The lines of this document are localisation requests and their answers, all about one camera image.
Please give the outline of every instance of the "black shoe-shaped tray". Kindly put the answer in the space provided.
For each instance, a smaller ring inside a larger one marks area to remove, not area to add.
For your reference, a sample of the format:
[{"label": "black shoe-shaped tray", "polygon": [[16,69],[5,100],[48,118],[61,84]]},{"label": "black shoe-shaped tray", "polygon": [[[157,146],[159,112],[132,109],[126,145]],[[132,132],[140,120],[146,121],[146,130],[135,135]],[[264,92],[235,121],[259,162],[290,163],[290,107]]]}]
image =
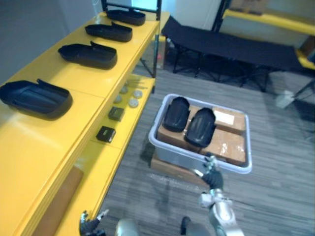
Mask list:
[{"label": "black shoe-shaped tray", "polygon": [[72,105],[70,92],[40,79],[37,82],[6,83],[0,87],[0,99],[23,113],[43,119],[57,119],[65,114]]},{"label": "black shoe-shaped tray", "polygon": [[163,127],[172,132],[182,132],[189,116],[189,102],[183,97],[177,97],[172,100],[168,106]]},{"label": "black shoe-shaped tray", "polygon": [[92,41],[90,46],[78,43],[65,45],[58,52],[67,61],[101,69],[110,69],[117,62],[116,49]]},{"label": "black shoe-shaped tray", "polygon": [[136,26],[143,25],[144,22],[146,21],[145,14],[133,11],[131,9],[129,11],[109,10],[106,12],[106,14],[109,19],[125,22]]},{"label": "black shoe-shaped tray", "polygon": [[85,27],[87,34],[120,42],[128,42],[132,38],[132,28],[112,22],[112,25],[89,25]]},{"label": "black shoe-shaped tray", "polygon": [[200,109],[191,119],[185,135],[185,140],[197,147],[207,147],[212,139],[216,116],[209,108]]}]

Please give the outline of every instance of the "white label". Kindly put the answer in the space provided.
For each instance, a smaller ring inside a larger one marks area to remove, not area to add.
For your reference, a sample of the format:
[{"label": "white label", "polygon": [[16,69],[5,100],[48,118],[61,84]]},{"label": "white label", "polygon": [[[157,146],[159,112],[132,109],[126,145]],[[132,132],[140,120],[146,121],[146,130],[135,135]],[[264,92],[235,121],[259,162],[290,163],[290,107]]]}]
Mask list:
[{"label": "white label", "polygon": [[233,125],[234,116],[219,111],[214,111],[213,113],[215,114],[217,121]]}]

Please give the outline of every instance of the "black square object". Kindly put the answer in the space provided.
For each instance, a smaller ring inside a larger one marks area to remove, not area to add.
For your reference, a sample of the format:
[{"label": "black square object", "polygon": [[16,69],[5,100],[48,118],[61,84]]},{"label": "black square object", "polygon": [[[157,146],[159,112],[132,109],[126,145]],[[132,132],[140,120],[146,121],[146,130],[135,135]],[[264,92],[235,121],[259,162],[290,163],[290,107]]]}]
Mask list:
[{"label": "black square object", "polygon": [[100,141],[110,143],[113,140],[115,134],[116,131],[113,128],[102,126],[96,135],[96,138]]},{"label": "black square object", "polygon": [[124,115],[124,109],[119,108],[119,107],[112,107],[112,109],[108,113],[108,117],[116,121],[121,121],[123,115]]}]

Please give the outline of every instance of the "yellow shelf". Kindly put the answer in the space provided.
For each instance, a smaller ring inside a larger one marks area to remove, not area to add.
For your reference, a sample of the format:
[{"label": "yellow shelf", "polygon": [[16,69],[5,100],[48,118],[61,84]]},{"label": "yellow shelf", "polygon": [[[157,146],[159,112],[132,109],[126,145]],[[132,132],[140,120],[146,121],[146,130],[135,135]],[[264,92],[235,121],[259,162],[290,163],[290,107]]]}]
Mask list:
[{"label": "yellow shelf", "polygon": [[262,15],[254,15],[227,9],[224,12],[223,18],[227,16],[269,24],[309,35],[315,35],[315,24],[312,22],[312,20],[303,19],[275,11],[266,12]]},{"label": "yellow shelf", "polygon": [[[100,15],[102,23],[109,22],[103,13]],[[129,25],[133,29],[133,38],[127,43],[89,36],[84,26],[8,81],[41,78],[68,89],[73,96],[73,105],[63,117],[46,121],[0,103],[0,218],[3,225],[0,235],[32,234],[76,158],[151,42],[158,22],[146,21],[139,27]],[[69,63],[57,52],[62,45],[89,44],[90,40],[117,49],[118,61],[114,68],[101,70]]]},{"label": "yellow shelf", "polygon": [[297,54],[297,58],[299,59],[299,62],[301,65],[305,68],[315,70],[315,64],[307,59],[307,57],[300,51],[295,51]]},{"label": "yellow shelf", "polygon": [[[139,76],[132,75],[132,78],[139,78]],[[77,159],[75,166],[84,172],[84,177],[64,215],[56,233],[57,236],[79,235],[79,218],[84,210],[88,211],[91,218],[97,215],[149,98],[155,79],[142,77],[141,82],[143,83],[139,86],[147,87],[147,89],[129,88],[129,93],[123,95],[123,101],[114,105],[125,109],[122,120],[113,121],[108,119],[106,115],[101,122],[100,127],[104,125],[116,130],[113,141],[104,143],[93,137]],[[139,99],[137,108],[130,108],[127,103],[135,89],[141,90],[143,96]]]}]

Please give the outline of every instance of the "gray plastic bin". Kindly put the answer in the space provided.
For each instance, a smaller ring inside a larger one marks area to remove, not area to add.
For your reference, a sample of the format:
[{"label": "gray plastic bin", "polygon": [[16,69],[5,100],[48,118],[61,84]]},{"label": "gray plastic bin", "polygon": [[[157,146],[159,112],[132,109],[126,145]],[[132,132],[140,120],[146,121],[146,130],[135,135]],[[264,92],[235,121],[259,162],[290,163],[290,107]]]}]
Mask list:
[{"label": "gray plastic bin", "polygon": [[[158,128],[160,124],[162,123],[162,120],[165,116],[168,105],[171,103],[171,101],[174,98],[178,96],[181,96],[181,95],[169,94],[163,99],[162,105],[160,109],[158,110],[158,113],[154,120],[154,124],[150,130],[149,141],[156,147],[156,154],[159,159],[178,165],[178,166],[185,167],[187,169],[198,169],[200,171],[204,171],[203,163],[205,161],[204,161],[203,155],[185,150],[180,147],[176,147],[174,145],[171,145],[171,144],[168,144],[168,143],[165,143],[156,139]],[[212,103],[199,101],[199,100],[192,99],[185,96],[182,96],[182,97],[186,98],[188,102],[194,106],[207,107],[211,109],[213,107],[221,107],[227,110],[240,112],[245,115],[246,131],[244,132],[244,139],[245,139],[246,163],[243,164],[242,166],[236,166],[236,165],[218,160],[218,164],[220,168],[225,169],[225,170],[237,172],[240,174],[250,173],[252,171],[252,151],[251,151],[250,125],[249,125],[248,116],[242,111],[219,106]]]}]

